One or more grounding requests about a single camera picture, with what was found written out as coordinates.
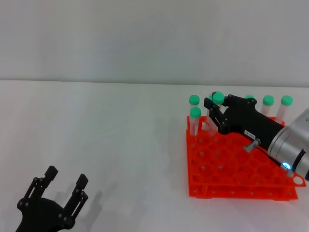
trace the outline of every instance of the white table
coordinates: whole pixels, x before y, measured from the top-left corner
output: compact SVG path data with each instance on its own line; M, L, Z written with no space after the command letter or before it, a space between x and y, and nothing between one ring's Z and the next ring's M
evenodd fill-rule
M287 124L309 107L309 88L214 87L0 81L0 231L18 227L16 204L49 165L59 173L44 197L64 206L80 173L89 200L73 232L304 232L309 188L299 200L188 197L188 98L211 91L295 102Z

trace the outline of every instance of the clear plastic tube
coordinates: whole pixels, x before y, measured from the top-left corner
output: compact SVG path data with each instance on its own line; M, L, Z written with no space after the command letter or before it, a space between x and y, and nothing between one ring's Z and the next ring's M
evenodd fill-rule
M199 104L199 96L198 95L191 95L189 98L189 104L190 104L190 109L193 107L198 107Z
M214 104L216 104L219 109L221 110L221 105L224 102L224 94L222 92L215 92L214 94L210 94L209 95L209 99L212 100L212 102ZM209 135L210 137L213 137L216 132L218 131L218 127L216 126L216 124L208 117L208 123L209 123Z
M262 106L261 113L264 114L265 116L268 116L270 111L270 106L269 105L264 105Z
M289 109L289 106L292 105L293 98L291 96L285 95L281 98L281 105L276 115L275 121L282 123L285 120L286 113Z
M190 117L190 135L197 136L199 118Z
M275 98L271 95L265 95L263 97L263 106L261 113L264 114L265 116L268 116L270 107L274 104Z
M283 104L280 105L279 110L276 115L276 119L275 119L276 122L281 124L284 121L288 108L289 107L286 105L283 105Z
M190 135L197 136L199 118L201 116L201 109L194 107L190 110Z

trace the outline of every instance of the orange test tube rack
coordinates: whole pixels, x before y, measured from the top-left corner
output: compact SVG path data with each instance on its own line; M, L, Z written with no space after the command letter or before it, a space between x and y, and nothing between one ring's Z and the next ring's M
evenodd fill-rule
M296 187L306 183L299 175L287 177L286 172L276 165L261 150L255 148L247 153L244 145L251 141L241 134L218 132L213 137L199 119L196 137L190 136L190 121L187 117L186 131L189 196L195 198L241 198L272 199L288 201L297 199ZM295 177L302 184L294 182Z

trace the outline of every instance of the green cap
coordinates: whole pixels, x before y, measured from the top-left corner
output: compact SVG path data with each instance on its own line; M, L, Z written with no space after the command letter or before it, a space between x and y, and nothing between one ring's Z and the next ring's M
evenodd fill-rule
M212 100L212 96L213 96L215 93L222 93L222 94L223 94L223 92L221 92L221 91L215 91L215 92L210 93L210 94L208 95L208 98L209 98L210 100Z
M255 99L254 95L250 95L250 94L248 94L248 95L245 97L245 99L248 99L248 98L254 98L254 99Z
M289 95L284 95L282 98L281 98L281 104L282 105L285 105L285 106L290 106L292 105L293 103L293 98Z
M193 107L191 110L190 110L190 117L192 118L199 118L201 117L201 109L198 108L198 107Z
M198 105L199 104L199 96L198 95L191 95L189 98L190 105Z
M215 103L216 105L221 105L224 102L224 94L221 92L216 92L213 96L212 96L212 101L213 103Z
M275 102L275 98L271 95L266 95L263 98L263 104L267 106L272 106Z

